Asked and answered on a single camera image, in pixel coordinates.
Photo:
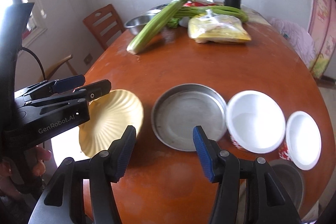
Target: black cable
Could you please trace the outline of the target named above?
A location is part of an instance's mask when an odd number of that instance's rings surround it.
[[[41,61],[39,60],[39,58],[37,57],[37,55],[36,55],[33,51],[31,51],[31,50],[29,50],[28,48],[25,48],[25,47],[21,47],[20,51],[28,52],[28,53],[30,53],[30,54],[36,59],[37,63],[38,63],[39,66],[40,66],[40,69],[41,69],[41,71],[42,71],[43,80],[45,81],[46,78],[45,78],[44,69],[43,69],[43,66],[42,66],[42,64],[41,64]]]

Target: floor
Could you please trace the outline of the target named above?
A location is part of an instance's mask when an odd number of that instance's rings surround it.
[[[319,89],[323,96],[324,102],[328,108],[329,116],[330,116],[331,123],[334,129],[334,136],[336,140],[336,90],[326,89],[326,88],[319,88]],[[325,191],[323,192],[319,200],[319,203],[322,209],[324,209],[327,206],[335,190],[336,190],[336,169],[334,170],[334,173],[331,176],[329,184],[327,185]]]

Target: celery stalk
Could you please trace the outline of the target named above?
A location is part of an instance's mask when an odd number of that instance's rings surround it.
[[[169,28],[176,28],[179,24],[179,19],[183,17],[194,17],[197,15],[205,14],[206,10],[211,9],[215,14],[218,15],[228,15],[234,16],[241,20],[241,22],[247,22],[249,20],[248,15],[240,9],[222,6],[222,5],[212,5],[212,6],[201,6],[201,7],[182,7],[179,9],[174,17],[168,22],[167,26]]]
[[[164,7],[145,27],[134,37],[127,47],[131,54],[137,54],[142,51],[147,43],[169,22],[176,12],[188,0],[173,0],[168,6]]]

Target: pink curtain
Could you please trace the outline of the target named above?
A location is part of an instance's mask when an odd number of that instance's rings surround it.
[[[313,0],[309,34],[314,40],[316,57],[310,62],[314,78],[320,78],[327,68],[336,45],[335,0]]]

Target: orange tabletop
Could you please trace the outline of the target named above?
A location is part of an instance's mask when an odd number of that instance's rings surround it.
[[[132,35],[124,32],[85,75],[87,84],[108,79],[112,89],[126,89],[144,107],[142,129],[137,137],[125,176],[112,184],[124,224],[208,223],[217,184],[204,177],[196,152],[182,152],[161,143],[151,127],[151,110],[169,88],[198,83],[216,90],[226,102],[242,90],[258,90],[272,97],[286,119],[297,110],[309,113],[322,138],[317,165],[302,171],[305,195],[299,210],[303,217],[317,202],[335,167],[333,130],[323,98],[313,77],[284,38],[272,27],[248,23],[252,37],[246,45],[197,44],[185,28],[164,30],[156,43],[139,55],[126,51]],[[236,157],[260,156],[238,150],[228,133],[218,142]],[[278,158],[274,151],[263,155]],[[84,183],[85,210],[92,217],[88,181]]]

